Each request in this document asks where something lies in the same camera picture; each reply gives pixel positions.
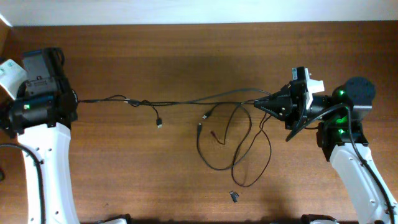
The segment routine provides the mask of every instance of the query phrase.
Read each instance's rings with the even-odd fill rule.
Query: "white background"
[[[398,0],[0,0],[13,26],[398,19]]]

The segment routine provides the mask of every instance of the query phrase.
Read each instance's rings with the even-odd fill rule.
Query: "wooden table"
[[[61,47],[65,73],[80,99],[124,94],[137,100],[183,101],[236,88],[278,91],[292,78],[291,68],[306,66],[323,80],[325,94],[350,77],[376,86],[373,110],[364,132],[373,157],[391,192],[398,197],[398,22],[311,22],[167,26],[15,27],[4,56]],[[241,93],[219,100],[262,96]],[[201,146],[215,166],[231,162],[248,122],[238,113],[221,147],[232,110],[223,106],[208,121],[209,106],[158,108],[157,129],[150,107],[125,103],[79,105],[70,144],[73,196],[81,222],[130,213],[134,218],[191,221],[244,221],[331,215],[355,220],[347,191],[317,147],[315,131],[304,130],[286,143],[288,131],[272,118],[266,131],[272,141],[269,168],[250,188],[233,183],[229,171],[215,172],[200,159],[197,124],[203,123]],[[254,121],[249,145],[263,112],[248,106]],[[9,142],[2,134],[2,142]],[[268,158],[259,137],[236,169],[250,182]],[[27,196],[21,153],[0,151],[6,179],[0,183],[1,223],[25,223]],[[229,191],[240,195],[233,203]]]

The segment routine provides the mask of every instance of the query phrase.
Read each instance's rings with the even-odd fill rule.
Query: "wooden tabletop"
[[[306,66],[323,80],[325,94],[351,77],[376,86],[373,109],[363,122],[373,158],[390,191],[398,197],[398,22],[310,22],[166,26],[15,27],[3,56],[61,47],[65,73],[79,99],[123,94],[149,101],[184,101],[237,88],[278,91],[291,69]],[[237,93],[216,100],[243,101],[261,93]],[[317,147],[315,132],[304,130],[290,142],[274,118],[265,130],[272,142],[271,163],[258,183],[238,187],[230,171],[209,169],[196,150],[197,124],[208,160],[227,166],[248,128],[239,112],[227,144],[220,137],[233,106],[158,107],[163,128],[148,106],[125,103],[80,104],[72,124],[69,163],[73,198],[81,222],[130,213],[137,219],[245,221],[325,214],[355,220],[348,193]],[[263,112],[246,107],[253,129]],[[2,134],[2,142],[10,140]],[[252,181],[268,159],[259,136],[244,162],[239,181]],[[0,151],[6,179],[0,183],[0,223],[27,221],[27,195],[21,153]],[[229,191],[239,194],[233,203]]]

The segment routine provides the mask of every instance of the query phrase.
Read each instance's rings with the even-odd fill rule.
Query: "white wall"
[[[13,26],[397,20],[398,0],[0,0]]]

